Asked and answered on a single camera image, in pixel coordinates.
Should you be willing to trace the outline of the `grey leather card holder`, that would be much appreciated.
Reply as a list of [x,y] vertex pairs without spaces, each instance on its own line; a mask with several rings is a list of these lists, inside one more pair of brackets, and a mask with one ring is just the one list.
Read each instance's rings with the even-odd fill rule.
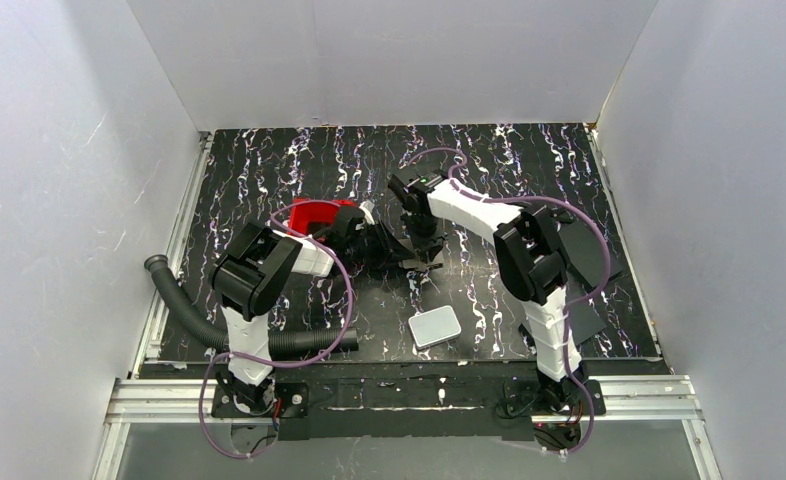
[[443,266],[443,262],[429,262],[425,263],[418,260],[404,260],[399,263],[400,267],[408,271],[427,272],[434,269],[439,269]]

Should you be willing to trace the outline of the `red plastic bin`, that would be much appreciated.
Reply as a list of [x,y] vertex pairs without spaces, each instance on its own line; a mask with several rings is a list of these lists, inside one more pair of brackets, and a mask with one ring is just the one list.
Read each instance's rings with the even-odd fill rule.
[[357,207],[351,200],[312,201],[304,197],[296,197],[294,203],[295,206],[290,209],[288,226],[303,235],[331,226],[341,207]]

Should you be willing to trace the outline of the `silver metal tin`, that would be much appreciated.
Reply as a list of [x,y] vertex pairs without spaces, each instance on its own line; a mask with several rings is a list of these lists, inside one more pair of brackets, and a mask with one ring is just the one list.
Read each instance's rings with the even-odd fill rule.
[[407,320],[409,330],[418,350],[454,340],[462,327],[451,305],[417,313]]

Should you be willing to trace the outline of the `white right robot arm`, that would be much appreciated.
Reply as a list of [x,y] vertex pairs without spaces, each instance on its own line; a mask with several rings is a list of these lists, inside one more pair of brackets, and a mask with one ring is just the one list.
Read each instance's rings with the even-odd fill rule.
[[418,260],[432,262],[443,249],[441,220],[487,241],[502,284],[523,306],[539,373],[561,382],[578,369],[580,354],[565,314],[569,255],[547,208],[500,202],[438,171],[419,175],[410,167],[394,173],[388,188],[402,204]]

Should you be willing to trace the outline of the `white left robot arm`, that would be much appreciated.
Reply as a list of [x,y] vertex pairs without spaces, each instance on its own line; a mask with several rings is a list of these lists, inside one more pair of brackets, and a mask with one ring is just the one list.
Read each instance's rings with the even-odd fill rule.
[[281,365],[270,351],[269,317],[292,277],[347,278],[349,262],[384,270],[416,257],[369,208],[351,201],[301,198],[285,210],[286,224],[247,224],[211,275],[227,321],[229,372],[251,387]]

